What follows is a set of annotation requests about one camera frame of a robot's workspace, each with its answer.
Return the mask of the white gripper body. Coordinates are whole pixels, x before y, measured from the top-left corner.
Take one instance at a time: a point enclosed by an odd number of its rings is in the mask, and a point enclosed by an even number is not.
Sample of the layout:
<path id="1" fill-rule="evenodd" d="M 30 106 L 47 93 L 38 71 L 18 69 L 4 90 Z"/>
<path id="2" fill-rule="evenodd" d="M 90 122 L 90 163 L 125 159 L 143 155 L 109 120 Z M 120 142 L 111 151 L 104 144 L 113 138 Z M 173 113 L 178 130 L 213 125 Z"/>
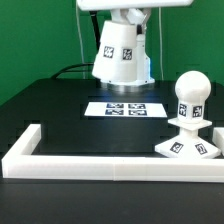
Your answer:
<path id="1" fill-rule="evenodd" d="M 194 0 L 77 0 L 83 11 L 188 6 Z"/>

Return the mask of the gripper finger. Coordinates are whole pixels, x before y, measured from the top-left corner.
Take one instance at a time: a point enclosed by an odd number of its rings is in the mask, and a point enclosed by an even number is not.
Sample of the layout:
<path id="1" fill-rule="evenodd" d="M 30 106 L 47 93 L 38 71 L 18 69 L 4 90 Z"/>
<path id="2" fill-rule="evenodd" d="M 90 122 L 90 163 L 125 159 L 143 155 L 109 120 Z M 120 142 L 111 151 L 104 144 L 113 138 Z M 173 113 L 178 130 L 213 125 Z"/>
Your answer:
<path id="1" fill-rule="evenodd" d="M 145 19 L 147 14 L 140 9 L 129 9 L 127 13 L 127 20 L 131 25 L 137 26 L 137 33 L 145 33 Z"/>

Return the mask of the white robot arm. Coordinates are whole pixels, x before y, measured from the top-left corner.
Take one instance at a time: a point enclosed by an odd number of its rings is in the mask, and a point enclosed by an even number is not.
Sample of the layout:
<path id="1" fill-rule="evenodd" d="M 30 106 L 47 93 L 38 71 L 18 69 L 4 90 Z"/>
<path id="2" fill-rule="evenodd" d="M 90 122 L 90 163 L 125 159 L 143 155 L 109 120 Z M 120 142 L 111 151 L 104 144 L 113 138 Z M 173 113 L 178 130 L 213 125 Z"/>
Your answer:
<path id="1" fill-rule="evenodd" d="M 194 0 L 77 0 L 82 11 L 111 12 L 104 22 L 92 74 L 102 83 L 140 86 L 153 83 L 145 53 L 152 8 L 188 6 Z"/>

